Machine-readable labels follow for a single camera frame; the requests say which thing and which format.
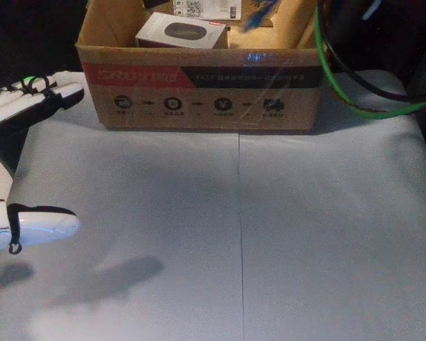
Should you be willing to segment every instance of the open cardboard box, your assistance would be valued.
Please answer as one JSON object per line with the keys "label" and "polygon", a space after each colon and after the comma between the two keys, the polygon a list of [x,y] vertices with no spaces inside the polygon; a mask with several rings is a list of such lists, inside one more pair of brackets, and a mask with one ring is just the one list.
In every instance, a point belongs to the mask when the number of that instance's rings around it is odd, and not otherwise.
{"label": "open cardboard box", "polygon": [[304,48],[314,7],[283,0],[273,27],[232,26],[229,49],[135,48],[150,16],[140,0],[93,0],[77,49],[99,121],[116,129],[311,129],[322,76],[316,50]]}

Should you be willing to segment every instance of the computer mouse picture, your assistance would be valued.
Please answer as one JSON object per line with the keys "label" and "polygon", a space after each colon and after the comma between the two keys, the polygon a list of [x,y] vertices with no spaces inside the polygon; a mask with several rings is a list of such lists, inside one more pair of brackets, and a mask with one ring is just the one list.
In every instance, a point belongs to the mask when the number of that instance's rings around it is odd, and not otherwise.
{"label": "computer mouse picture", "polygon": [[199,40],[206,36],[207,30],[188,23],[171,23],[165,28],[164,33],[173,38]]}

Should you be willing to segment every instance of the white label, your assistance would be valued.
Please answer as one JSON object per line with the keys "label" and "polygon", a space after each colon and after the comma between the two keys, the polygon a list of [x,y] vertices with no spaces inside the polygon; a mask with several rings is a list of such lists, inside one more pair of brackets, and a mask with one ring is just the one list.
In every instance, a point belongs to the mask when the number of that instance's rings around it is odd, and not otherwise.
{"label": "white label", "polygon": [[239,20],[241,0],[174,0],[176,16],[208,20]]}

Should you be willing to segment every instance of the white table surface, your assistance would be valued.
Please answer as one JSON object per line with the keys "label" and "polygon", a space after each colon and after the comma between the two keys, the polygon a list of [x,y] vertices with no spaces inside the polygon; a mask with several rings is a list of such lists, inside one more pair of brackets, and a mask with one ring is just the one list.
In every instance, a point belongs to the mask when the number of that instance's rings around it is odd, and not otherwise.
{"label": "white table surface", "polygon": [[9,202],[83,228],[0,253],[0,341],[426,340],[420,130],[328,89],[306,136],[107,131],[87,92],[31,129]]}

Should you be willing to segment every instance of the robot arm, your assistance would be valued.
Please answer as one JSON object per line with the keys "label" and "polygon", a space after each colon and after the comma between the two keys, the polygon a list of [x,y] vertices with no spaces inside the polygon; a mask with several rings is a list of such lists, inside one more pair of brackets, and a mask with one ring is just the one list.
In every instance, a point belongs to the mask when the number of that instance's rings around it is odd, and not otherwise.
{"label": "robot arm", "polygon": [[[84,97],[79,83],[57,86],[52,77],[29,78],[0,91],[0,144],[16,132],[69,109]],[[6,206],[0,200],[0,250],[18,254],[22,247],[54,242],[74,235],[80,228],[76,215],[51,206]]]}

